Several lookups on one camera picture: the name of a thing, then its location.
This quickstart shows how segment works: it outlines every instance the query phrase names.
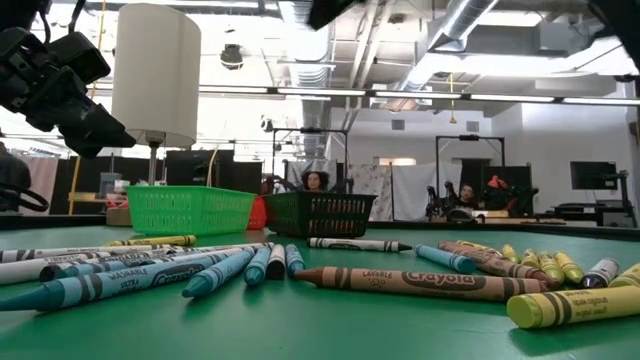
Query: black plastic basket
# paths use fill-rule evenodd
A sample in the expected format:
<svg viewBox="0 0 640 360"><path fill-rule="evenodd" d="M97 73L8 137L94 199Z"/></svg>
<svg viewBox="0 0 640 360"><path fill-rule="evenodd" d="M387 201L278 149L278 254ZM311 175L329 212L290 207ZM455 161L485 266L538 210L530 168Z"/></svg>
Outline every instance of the black plastic basket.
<svg viewBox="0 0 640 360"><path fill-rule="evenodd" d="M367 231L376 195L306 191L264 196L269 230L295 237L356 238Z"/></svg>

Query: monitor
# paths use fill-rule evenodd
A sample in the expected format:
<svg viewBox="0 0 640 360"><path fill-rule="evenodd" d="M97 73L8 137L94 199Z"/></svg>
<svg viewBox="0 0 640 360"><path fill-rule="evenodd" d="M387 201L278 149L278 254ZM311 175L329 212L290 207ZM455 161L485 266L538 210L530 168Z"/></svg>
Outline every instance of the monitor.
<svg viewBox="0 0 640 360"><path fill-rule="evenodd" d="M617 179L607 176L617 174L612 161L572 161L571 187L573 190L618 190Z"/></svg>

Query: yellow crayon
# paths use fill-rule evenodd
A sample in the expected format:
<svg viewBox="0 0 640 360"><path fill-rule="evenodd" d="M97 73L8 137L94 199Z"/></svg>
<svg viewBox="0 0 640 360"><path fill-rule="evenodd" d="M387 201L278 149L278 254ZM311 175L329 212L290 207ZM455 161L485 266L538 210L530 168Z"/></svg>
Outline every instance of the yellow crayon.
<svg viewBox="0 0 640 360"><path fill-rule="evenodd" d="M633 265L609 283L609 287L640 286L640 263Z"/></svg>
<svg viewBox="0 0 640 360"><path fill-rule="evenodd" d="M558 283L562 284L564 282L562 269L551 253L541 251L538 254L538 260L540 261L540 270L544 271L545 274L549 275L550 278L556 280Z"/></svg>
<svg viewBox="0 0 640 360"><path fill-rule="evenodd" d="M502 247L502 254L504 254L507 259L511 260L511 262L520 264L520 257L511 245L504 244L504 246Z"/></svg>
<svg viewBox="0 0 640 360"><path fill-rule="evenodd" d="M456 244L458 245L464 245L464 246L471 246L473 248L476 248L478 250L484 251L484 252L488 252L491 253L493 255L502 257L502 254L500 253L500 251L492 248L492 247L488 247L488 246L484 246L484 245L480 245L480 244L476 244L476 243L472 243L470 241L464 241L464 240L458 240L456 241Z"/></svg>
<svg viewBox="0 0 640 360"><path fill-rule="evenodd" d="M522 262L520 265L527 265L540 269L540 262L538 261L538 255L536 255L536 252L533 251L533 249L525 250L524 254L522 254Z"/></svg>
<svg viewBox="0 0 640 360"><path fill-rule="evenodd" d="M176 245L191 246L196 243L194 235L166 236L159 238L117 240L105 244L105 246L130 246L130 245Z"/></svg>
<svg viewBox="0 0 640 360"><path fill-rule="evenodd" d="M514 296L507 315L523 329L640 314L640 287L622 286Z"/></svg>
<svg viewBox="0 0 640 360"><path fill-rule="evenodd" d="M584 277L584 270L582 270L580 266L576 265L569 255L558 251L553 254L553 258L560 266L560 269L562 269L564 277L567 280L574 284L579 284L582 281L582 278Z"/></svg>

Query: white lampshade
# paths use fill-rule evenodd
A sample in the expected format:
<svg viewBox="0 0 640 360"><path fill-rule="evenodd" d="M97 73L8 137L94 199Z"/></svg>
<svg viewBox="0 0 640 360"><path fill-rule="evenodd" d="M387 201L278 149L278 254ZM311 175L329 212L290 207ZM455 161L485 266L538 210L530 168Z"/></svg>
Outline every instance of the white lampshade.
<svg viewBox="0 0 640 360"><path fill-rule="evenodd" d="M200 82L198 25L166 6L120 9L111 112L137 139L163 133L162 146L196 141Z"/></svg>

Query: green table surface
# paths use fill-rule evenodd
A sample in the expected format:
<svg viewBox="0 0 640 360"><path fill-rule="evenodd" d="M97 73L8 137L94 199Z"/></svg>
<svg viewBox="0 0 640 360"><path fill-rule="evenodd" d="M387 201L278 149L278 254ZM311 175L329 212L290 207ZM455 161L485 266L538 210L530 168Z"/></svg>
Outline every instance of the green table surface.
<svg viewBox="0 0 640 360"><path fill-rule="evenodd" d="M95 246L128 229L84 227L0 233L0 249ZM366 239L436 245L468 240L501 248L563 250L583 268L614 257L640 261L640 243L520 232L369 230ZM401 254L308 249L261 232L208 237L198 245L297 243L308 267L450 272ZM0 298L36 283L0 287ZM640 317L525 331L500 303L319 289L290 279L248 289L241 277L212 296L184 299L185 283L51 313L0 313L0 359L638 359Z"/></svg>

